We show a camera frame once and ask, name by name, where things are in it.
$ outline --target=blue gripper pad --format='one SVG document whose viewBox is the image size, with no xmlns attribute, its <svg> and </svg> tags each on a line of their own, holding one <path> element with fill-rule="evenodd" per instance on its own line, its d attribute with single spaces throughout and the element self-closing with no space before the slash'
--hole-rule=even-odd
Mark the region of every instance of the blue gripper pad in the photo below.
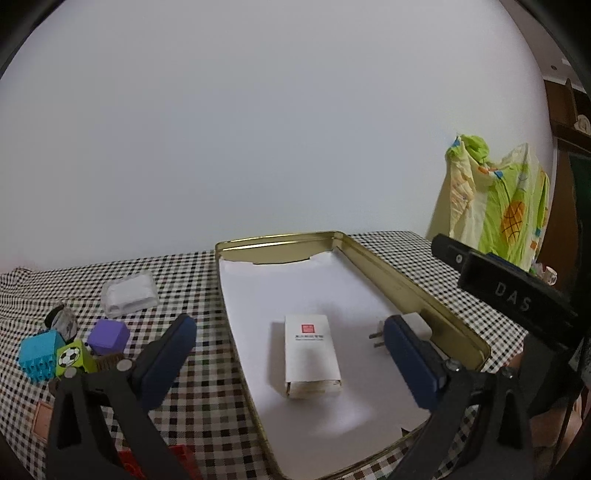
<svg viewBox="0 0 591 480">
<path fill-rule="evenodd" d="M 435 410 L 447 381 L 439 354 L 419 339 L 400 315 L 384 322 L 384 343 L 417 405 Z"/>
<path fill-rule="evenodd" d="M 162 405 L 187 356 L 195 347 L 196 339 L 195 320 L 182 313 L 162 337 L 142 350 L 135 363 L 131 384 L 144 411 Z"/>
</svg>

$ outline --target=gold tray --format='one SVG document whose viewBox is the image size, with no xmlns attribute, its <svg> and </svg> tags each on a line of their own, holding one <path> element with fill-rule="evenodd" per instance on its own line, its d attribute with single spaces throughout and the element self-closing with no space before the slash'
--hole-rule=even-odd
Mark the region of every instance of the gold tray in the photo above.
<svg viewBox="0 0 591 480">
<path fill-rule="evenodd" d="M 458 359 L 470 370 L 479 371 L 482 369 L 491 355 L 491 347 L 482 338 L 409 278 L 342 232 L 271 235 L 220 242 L 215 249 L 218 278 L 220 277 L 219 260 L 221 259 L 254 264 L 280 264 L 307 260 L 312 255 L 335 248 L 342 251 L 381 290 L 388 300 L 398 307 L 401 313 L 419 312 L 433 330 L 431 341 L 446 355 Z M 232 331 L 230 328 L 229 330 L 233 353 L 239 364 L 242 388 L 245 392 L 250 413 L 256 424 L 263 450 L 265 450 L 267 459 L 273 469 L 283 478 L 286 478 L 280 471 L 271 446 L 267 441 L 267 436 L 256 412 L 240 366 L 238 350 L 234 343 Z M 326 475 L 319 480 L 337 478 L 362 468 L 394 450 L 403 440 L 404 438 L 361 462 L 339 472 Z"/>
</svg>

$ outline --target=checkered tablecloth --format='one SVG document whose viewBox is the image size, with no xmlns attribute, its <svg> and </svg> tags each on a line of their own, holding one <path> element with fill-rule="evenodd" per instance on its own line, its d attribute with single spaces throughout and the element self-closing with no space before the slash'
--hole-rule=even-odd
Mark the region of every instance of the checkered tablecloth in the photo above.
<svg viewBox="0 0 591 480">
<path fill-rule="evenodd" d="M 353 235 L 362 245 L 407 275 L 463 319 L 492 348 L 485 370 L 494 372 L 520 347 L 525 331 L 456 287 L 458 274 L 432 258 L 430 244 L 412 232 Z M 159 338 L 180 313 L 197 321 L 197 344 L 162 407 L 150 413 L 169 445 L 190 445 L 204 479 L 276 478 L 257 441 L 232 356 L 212 251 L 118 261 L 86 267 L 33 272 L 16 269 L 0 276 L 0 432 L 35 479 L 44 479 L 44 445 L 31 434 L 38 401 L 52 403 L 47 384 L 32 384 L 17 365 L 23 338 L 36 334 L 45 315 L 63 302 L 76 314 L 79 338 L 87 339 L 102 317 L 100 291 L 107 280 L 150 270 L 158 287 L 158 307 L 122 317 L 131 331 L 125 354 L 136 357 Z M 108 425 L 118 449 L 123 435 L 110 411 Z M 444 475 L 465 442 L 473 420 L 469 410 Z M 389 474 L 412 444 L 344 478 L 377 480 Z"/>
</svg>

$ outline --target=white paper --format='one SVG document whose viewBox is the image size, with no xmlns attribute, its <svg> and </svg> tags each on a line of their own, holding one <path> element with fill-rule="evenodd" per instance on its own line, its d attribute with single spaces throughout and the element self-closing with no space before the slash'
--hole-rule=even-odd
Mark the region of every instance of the white paper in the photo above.
<svg viewBox="0 0 591 480">
<path fill-rule="evenodd" d="M 242 370 L 281 472 L 330 475 L 372 456 L 429 417 L 385 348 L 368 336 L 400 313 L 339 252 L 280 265 L 220 260 L 226 310 Z M 285 397 L 284 318 L 329 319 L 342 376 L 337 397 Z"/>
</svg>

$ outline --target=screw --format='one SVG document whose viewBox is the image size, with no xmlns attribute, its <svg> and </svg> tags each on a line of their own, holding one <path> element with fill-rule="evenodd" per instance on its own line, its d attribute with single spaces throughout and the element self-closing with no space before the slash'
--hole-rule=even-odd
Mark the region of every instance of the screw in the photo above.
<svg viewBox="0 0 591 480">
<path fill-rule="evenodd" d="M 132 366 L 134 366 L 134 363 L 129 358 L 124 358 L 117 363 L 117 370 L 120 372 L 127 372 Z"/>
<path fill-rule="evenodd" d="M 66 368 L 66 371 L 64 372 L 64 377 L 74 378 L 77 373 L 78 373 L 78 370 L 75 367 L 68 367 L 68 368 Z"/>
<path fill-rule="evenodd" d="M 505 367 L 502 371 L 503 376 L 507 378 L 513 378 L 517 374 L 517 370 L 513 367 Z"/>
<path fill-rule="evenodd" d="M 459 372 L 463 367 L 462 362 L 456 360 L 455 358 L 448 358 L 445 360 L 445 366 L 452 372 Z"/>
</svg>

